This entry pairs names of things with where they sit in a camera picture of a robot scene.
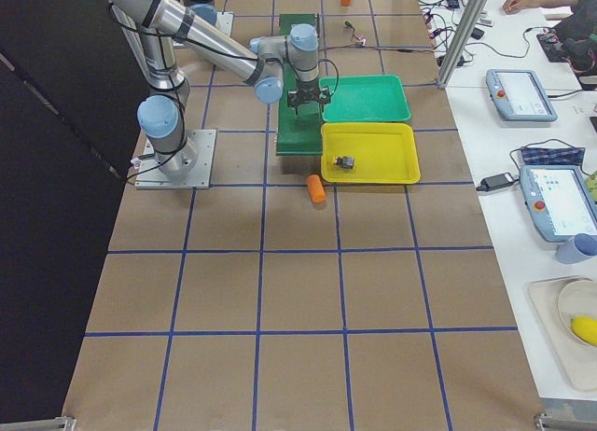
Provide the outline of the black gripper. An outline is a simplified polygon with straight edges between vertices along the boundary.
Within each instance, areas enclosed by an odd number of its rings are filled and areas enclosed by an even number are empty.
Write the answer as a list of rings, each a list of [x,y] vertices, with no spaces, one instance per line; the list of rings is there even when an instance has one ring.
[[[286,95],[286,105],[298,111],[304,104],[317,103],[320,106],[331,102],[332,94],[329,87],[320,87],[319,79],[310,81],[296,80],[296,87]]]

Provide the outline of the person hand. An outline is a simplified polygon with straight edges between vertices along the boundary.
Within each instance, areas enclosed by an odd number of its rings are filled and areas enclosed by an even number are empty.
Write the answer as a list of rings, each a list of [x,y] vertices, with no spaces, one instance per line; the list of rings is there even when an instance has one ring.
[[[513,15],[519,13],[528,7],[528,0],[506,0],[502,5],[505,14]]]

